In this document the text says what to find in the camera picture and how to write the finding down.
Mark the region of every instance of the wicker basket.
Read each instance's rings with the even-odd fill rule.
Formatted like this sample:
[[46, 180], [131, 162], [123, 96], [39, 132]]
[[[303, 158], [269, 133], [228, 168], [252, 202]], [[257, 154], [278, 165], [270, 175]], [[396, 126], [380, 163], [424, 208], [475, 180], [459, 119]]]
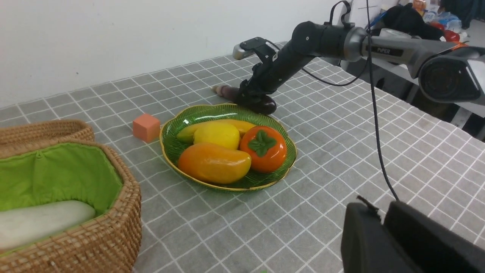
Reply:
[[117, 200], [86, 224], [0, 257], [0, 272], [131, 272], [141, 245], [140, 186], [112, 148], [62, 137], [16, 145], [0, 159], [67, 142], [102, 149], [123, 181]]
[[0, 151], [15, 148], [19, 144], [65, 138], [94, 141], [94, 132], [86, 122], [76, 119], [51, 120], [0, 128]]

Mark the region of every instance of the table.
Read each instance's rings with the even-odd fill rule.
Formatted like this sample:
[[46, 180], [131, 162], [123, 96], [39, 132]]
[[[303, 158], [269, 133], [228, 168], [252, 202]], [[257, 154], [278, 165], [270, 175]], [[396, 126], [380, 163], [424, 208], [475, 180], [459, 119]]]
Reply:
[[[358, 194], [384, 213], [392, 196], [379, 169], [370, 87], [330, 87], [298, 73], [274, 95], [274, 117], [298, 148], [289, 175], [250, 193], [189, 182], [164, 161], [158, 141], [131, 135], [142, 112], [166, 122], [184, 108], [225, 102], [210, 86], [238, 85], [255, 57], [218, 57], [0, 109], [0, 126], [82, 119], [117, 149], [140, 182], [143, 241], [135, 272], [342, 272], [345, 206]], [[317, 60], [334, 82], [352, 78]], [[485, 144], [376, 91], [384, 162], [400, 198], [485, 247]]]

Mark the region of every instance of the eggplant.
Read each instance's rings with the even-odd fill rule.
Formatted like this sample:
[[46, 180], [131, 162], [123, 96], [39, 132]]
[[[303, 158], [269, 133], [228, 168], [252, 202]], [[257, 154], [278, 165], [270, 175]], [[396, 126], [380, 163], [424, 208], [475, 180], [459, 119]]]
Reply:
[[[218, 85], [214, 86], [212, 90], [222, 98], [230, 100], [231, 102], [236, 101], [237, 95], [239, 93], [238, 87], [232, 87], [228, 85]], [[271, 115], [276, 111], [276, 102], [267, 95], [263, 95], [261, 100], [257, 103], [252, 104], [240, 104], [238, 105], [247, 108], [255, 113], [263, 114], [263, 115]]]

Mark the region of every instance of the green basket lining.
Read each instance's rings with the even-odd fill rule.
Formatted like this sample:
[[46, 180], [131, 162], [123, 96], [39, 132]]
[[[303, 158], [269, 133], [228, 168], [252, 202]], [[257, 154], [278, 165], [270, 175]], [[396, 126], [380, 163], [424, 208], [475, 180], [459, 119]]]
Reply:
[[99, 216], [113, 206], [122, 186], [98, 147], [62, 143], [0, 159], [0, 211], [77, 200]]

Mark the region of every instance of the green plate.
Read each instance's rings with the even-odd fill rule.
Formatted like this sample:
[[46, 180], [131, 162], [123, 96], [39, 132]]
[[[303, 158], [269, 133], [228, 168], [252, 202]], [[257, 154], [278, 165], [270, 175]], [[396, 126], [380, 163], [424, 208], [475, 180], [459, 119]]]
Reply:
[[[228, 185], [205, 183], [179, 170], [177, 168], [178, 158], [190, 145], [180, 142], [177, 139], [177, 134], [189, 125], [217, 119], [238, 119], [250, 122], [254, 125], [265, 125], [275, 128], [286, 141], [288, 154], [285, 162], [279, 169], [272, 173], [264, 174], [249, 171], [243, 179]], [[229, 191], [258, 190], [274, 185], [281, 179], [285, 178], [296, 159], [295, 144], [288, 136], [285, 128], [283, 128], [278, 121], [269, 116], [256, 114], [231, 103], [219, 105], [196, 105], [183, 110], [175, 118], [163, 125], [160, 130], [160, 144], [162, 145], [163, 156], [177, 172], [205, 186]]]

